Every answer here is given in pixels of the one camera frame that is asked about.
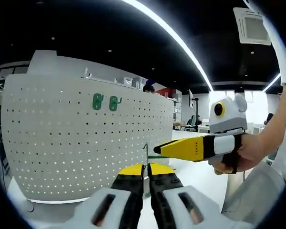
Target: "ceiling light strip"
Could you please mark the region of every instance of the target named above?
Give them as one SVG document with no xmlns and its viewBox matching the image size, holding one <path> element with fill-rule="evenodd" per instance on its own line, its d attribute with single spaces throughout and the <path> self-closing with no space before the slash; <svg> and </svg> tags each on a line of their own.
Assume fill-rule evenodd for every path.
<svg viewBox="0 0 286 229">
<path fill-rule="evenodd" d="M 281 73 L 279 73 L 279 74 L 273 79 L 273 81 L 271 81 L 271 83 L 263 90 L 263 92 L 266 92 L 280 77 L 281 77 Z"/>
<path fill-rule="evenodd" d="M 200 63 L 198 62 L 198 60 L 196 59 L 196 57 L 194 56 L 194 54 L 191 52 L 191 50 L 187 47 L 187 45 L 185 44 L 185 42 L 179 37 L 179 35 L 165 22 L 162 20 L 162 18 L 160 18 L 157 14 L 155 14 L 153 11 L 151 11 L 148 7 L 144 6 L 143 4 L 139 3 L 136 0 L 122 0 L 130 5 L 132 5 L 133 7 L 135 7 L 136 9 L 138 9 L 139 11 L 143 12 L 144 14 L 146 14 L 148 17 L 150 17 L 151 19 L 153 19 L 156 23 L 158 23 L 162 28 L 164 28 L 170 35 L 171 37 L 173 37 L 175 39 L 175 41 L 181 46 L 181 48 L 183 48 L 183 50 L 186 52 L 186 54 L 191 58 L 191 60 L 194 62 L 194 64 L 196 65 L 196 67 L 198 68 L 198 70 L 200 71 L 201 75 L 203 76 L 206 84 L 209 86 L 210 91 L 214 91 L 211 83 L 209 81 L 209 78 L 207 77 L 207 75 L 205 74 L 202 66 L 200 65 Z"/>
</svg>

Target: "white curved display wall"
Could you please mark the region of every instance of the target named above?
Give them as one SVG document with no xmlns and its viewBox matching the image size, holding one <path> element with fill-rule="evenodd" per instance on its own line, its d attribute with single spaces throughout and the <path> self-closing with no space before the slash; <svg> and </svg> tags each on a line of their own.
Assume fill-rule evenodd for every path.
<svg viewBox="0 0 286 229">
<path fill-rule="evenodd" d="M 89 197 L 121 168 L 144 164 L 146 142 L 152 152 L 171 140 L 173 109 L 162 96 L 119 84 L 10 75 L 1 118 L 12 174 L 32 201 Z"/>
</svg>

